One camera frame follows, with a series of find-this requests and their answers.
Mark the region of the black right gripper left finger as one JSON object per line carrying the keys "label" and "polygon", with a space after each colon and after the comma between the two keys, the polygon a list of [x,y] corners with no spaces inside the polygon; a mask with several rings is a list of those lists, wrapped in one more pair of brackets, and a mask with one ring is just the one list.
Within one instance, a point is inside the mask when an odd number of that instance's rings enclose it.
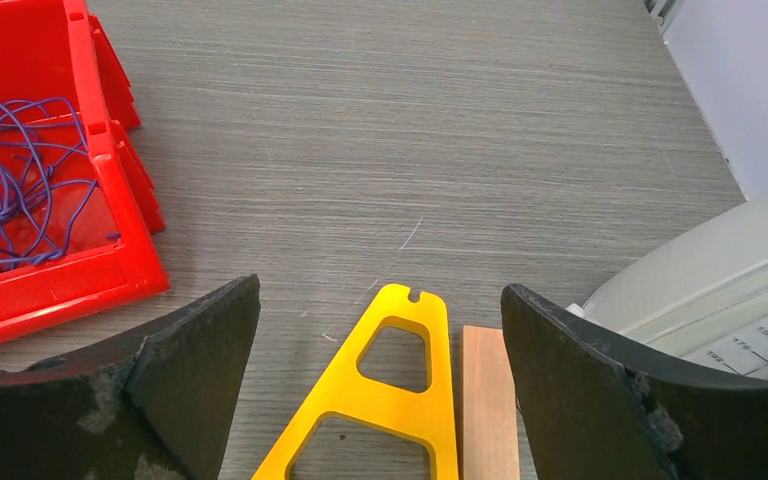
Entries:
{"label": "black right gripper left finger", "polygon": [[115,336],[0,370],[0,479],[215,479],[260,313],[240,277]]}

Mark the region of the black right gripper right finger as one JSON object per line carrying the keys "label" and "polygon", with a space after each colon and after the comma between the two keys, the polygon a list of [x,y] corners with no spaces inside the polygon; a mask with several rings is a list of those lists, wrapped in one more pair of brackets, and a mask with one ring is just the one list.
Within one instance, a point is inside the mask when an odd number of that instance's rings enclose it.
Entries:
{"label": "black right gripper right finger", "polygon": [[659,352],[520,284],[502,331],[542,479],[768,479],[768,380]]}

